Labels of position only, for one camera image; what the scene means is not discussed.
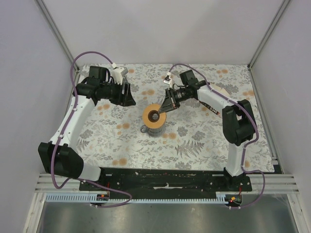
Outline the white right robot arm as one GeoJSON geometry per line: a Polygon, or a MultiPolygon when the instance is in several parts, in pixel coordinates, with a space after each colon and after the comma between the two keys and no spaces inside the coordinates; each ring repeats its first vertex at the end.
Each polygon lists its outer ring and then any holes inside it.
{"type": "Polygon", "coordinates": [[[180,103],[188,99],[196,99],[202,104],[220,114],[223,134],[229,142],[228,161],[223,178],[223,187],[234,191],[240,186],[239,175],[243,170],[245,149],[252,142],[253,136],[258,136],[253,110],[248,100],[236,101],[220,93],[206,80],[199,81],[192,70],[180,74],[182,86],[173,88],[171,73],[167,72],[164,83],[170,87],[165,90],[165,98],[159,113],[167,113],[180,107],[180,103]]]}

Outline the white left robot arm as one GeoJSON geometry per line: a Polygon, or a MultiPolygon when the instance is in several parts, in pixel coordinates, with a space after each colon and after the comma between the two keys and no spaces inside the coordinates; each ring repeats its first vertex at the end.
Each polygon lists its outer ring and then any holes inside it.
{"type": "Polygon", "coordinates": [[[38,147],[47,173],[71,179],[90,180],[90,185],[98,191],[106,187],[107,178],[101,175],[99,166],[84,162],[76,145],[87,117],[100,100],[109,100],[111,104],[122,107],[136,104],[126,78],[123,78],[121,83],[85,78],[74,88],[70,107],[54,136],[48,143],[42,142],[38,147]]]}

